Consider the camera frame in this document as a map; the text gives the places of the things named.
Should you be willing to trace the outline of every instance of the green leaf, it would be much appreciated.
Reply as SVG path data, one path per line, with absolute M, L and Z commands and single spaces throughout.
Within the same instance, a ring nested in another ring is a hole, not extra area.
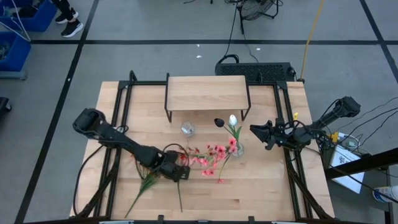
M 132 205 L 129 208 L 129 211 L 127 212 L 126 216 L 124 218 L 127 218 L 129 215 L 131 209 L 133 206 L 136 204 L 138 198 L 150 187 L 152 187 L 154 184 L 156 184 L 157 180 L 159 179 L 159 176 L 153 173 L 149 173 L 148 175 L 145 176 L 144 180 L 141 180 L 141 186 L 139 187 L 139 192 L 137 194 L 136 199 L 134 199 Z
M 235 129 L 234 129 L 234 126 L 228 124 L 228 127 L 229 127 L 230 130 L 232 131 L 232 135 L 235 137 Z
M 241 133 L 241 129 L 242 129 L 242 126 L 240 126 L 240 127 L 238 128 L 238 130 L 236 131 L 236 133 L 235 133 L 235 139 L 236 139 L 237 141 L 239 141 L 239 134 Z

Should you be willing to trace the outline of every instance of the sneaker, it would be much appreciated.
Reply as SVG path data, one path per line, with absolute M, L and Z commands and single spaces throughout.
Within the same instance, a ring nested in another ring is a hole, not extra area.
M 62 31 L 61 35 L 65 38 L 73 37 L 77 32 L 81 31 L 83 27 L 84 25 L 79 22 L 79 20 L 76 20 L 75 22 L 68 22 L 67 28 Z
M 73 8 L 70 9 L 73 15 L 73 18 L 77 18 L 79 16 L 79 13 L 76 12 Z M 57 18 L 55 18 L 55 22 L 57 24 L 64 24 L 68 22 L 67 18 L 61 13 Z

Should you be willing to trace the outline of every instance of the blue bin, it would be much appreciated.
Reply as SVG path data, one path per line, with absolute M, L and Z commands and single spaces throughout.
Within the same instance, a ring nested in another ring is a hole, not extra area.
M 33 0 L 14 0 L 17 7 L 22 7 L 26 4 L 32 4 Z M 14 5 L 11 0 L 1 0 L 0 1 L 0 22 L 9 26 L 11 29 L 20 30 L 20 28 L 12 21 L 16 21 L 19 24 L 19 20 L 17 17 L 6 17 L 4 15 L 3 6 L 14 8 Z M 36 31 L 36 32 L 44 32 L 47 27 L 50 25 L 52 19 L 54 18 L 55 13 L 57 13 L 57 8 L 54 4 L 50 2 L 50 0 L 45 0 L 39 7 L 39 10 L 36 12 L 35 16 L 32 18 L 21 18 L 21 22 L 23 23 L 25 30 Z
M 0 60 L 0 71 L 19 72 L 29 55 L 30 44 L 14 32 L 0 32 L 0 45 L 9 44 L 6 58 Z

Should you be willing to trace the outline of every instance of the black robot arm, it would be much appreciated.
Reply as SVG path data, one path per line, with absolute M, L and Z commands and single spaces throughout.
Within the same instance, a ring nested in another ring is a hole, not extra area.
M 250 125 L 250 130 L 261 142 L 267 143 L 267 150 L 271 150 L 274 144 L 290 149 L 297 149 L 309 145 L 317 131 L 320 131 L 338 118 L 352 118 L 356 116 L 360 108 L 361 105 L 355 102 L 352 97 L 345 96 L 336 101 L 335 107 L 331 112 L 323 115 L 310 125 L 305 125 L 300 121 L 284 123 L 283 118 L 277 118 L 275 126 L 272 125 L 272 121 L 268 121 L 264 125 L 252 124 Z
M 121 147 L 134 154 L 140 165 L 152 172 L 160 172 L 168 179 L 178 182 L 188 179 L 189 167 L 175 162 L 179 152 L 163 152 L 153 146 L 141 146 L 123 132 L 114 129 L 106 122 L 105 115 L 96 109 L 84 109 L 73 123 L 73 128 L 90 139 L 96 139 L 106 147 Z

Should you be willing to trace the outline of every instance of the yellow cable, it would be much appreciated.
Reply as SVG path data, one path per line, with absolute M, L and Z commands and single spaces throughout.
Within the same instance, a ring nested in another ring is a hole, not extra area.
M 319 15 L 321 14 L 321 10 L 322 10 L 322 6 L 323 6 L 323 2 L 324 2 L 324 1 L 325 1 L 325 0 L 321 0 L 321 4 L 319 5 L 319 9 L 318 9 L 317 16 L 315 17 L 315 20 L 313 21 L 313 24 L 312 24 L 310 37 L 308 38 L 307 43 L 305 44 L 305 51 L 304 51 L 304 58 L 303 58 L 303 66 L 302 66 L 302 68 L 301 68 L 301 76 L 300 76 L 301 79 L 303 79 L 303 76 L 304 76 L 304 68 L 305 68 L 305 61 L 306 61 L 306 59 L 307 59 L 308 45 L 309 45 L 309 43 L 310 43 L 310 41 L 311 41 L 313 31 L 315 30 L 315 26 L 317 25 L 318 18 L 319 18 Z

